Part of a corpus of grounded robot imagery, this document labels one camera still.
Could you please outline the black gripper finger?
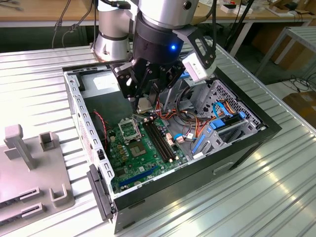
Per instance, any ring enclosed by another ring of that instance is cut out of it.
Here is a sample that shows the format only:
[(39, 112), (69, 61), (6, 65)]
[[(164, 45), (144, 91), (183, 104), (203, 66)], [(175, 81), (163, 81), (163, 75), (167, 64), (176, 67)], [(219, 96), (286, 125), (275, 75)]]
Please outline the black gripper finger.
[(171, 89), (176, 81), (184, 72), (185, 66), (181, 61), (176, 61), (172, 65), (160, 66), (155, 69), (152, 74), (154, 77), (150, 79), (150, 92), (148, 100), (155, 106), (159, 95), (166, 89)]
[(133, 109), (138, 108), (140, 98), (149, 93), (149, 61), (116, 62), (110, 65), (124, 98)]

